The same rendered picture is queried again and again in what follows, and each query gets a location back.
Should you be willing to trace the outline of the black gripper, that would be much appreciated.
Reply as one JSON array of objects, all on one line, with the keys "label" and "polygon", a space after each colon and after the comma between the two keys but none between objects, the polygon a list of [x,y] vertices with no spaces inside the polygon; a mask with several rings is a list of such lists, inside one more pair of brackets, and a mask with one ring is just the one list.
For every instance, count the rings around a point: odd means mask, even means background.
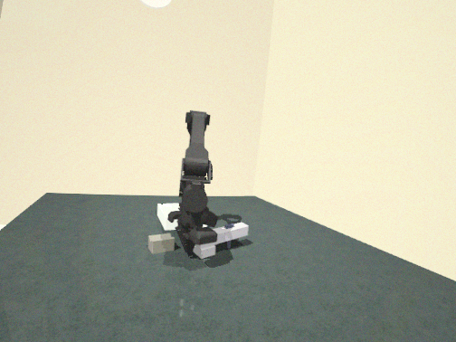
[{"label": "black gripper", "polygon": [[177,220],[178,226],[176,226],[177,234],[181,240],[181,243],[187,254],[191,254],[195,245],[208,244],[216,242],[217,233],[209,227],[199,227],[204,224],[204,221],[200,221],[200,212],[188,211],[182,203],[179,203],[181,211],[172,211],[168,214],[167,220],[172,223]]}]

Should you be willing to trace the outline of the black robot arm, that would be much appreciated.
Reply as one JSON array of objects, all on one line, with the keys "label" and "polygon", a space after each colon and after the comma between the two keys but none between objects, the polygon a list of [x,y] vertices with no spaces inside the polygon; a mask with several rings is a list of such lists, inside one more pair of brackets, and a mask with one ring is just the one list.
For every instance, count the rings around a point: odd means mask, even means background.
[{"label": "black robot arm", "polygon": [[213,180],[213,165],[204,147],[204,132],[209,122],[210,115],[206,111],[190,110],[185,114],[190,142],[182,160],[179,197],[188,211],[202,211],[200,221],[204,221],[204,225],[215,227],[218,216],[206,207],[208,198],[204,190],[204,184],[211,184]]}]

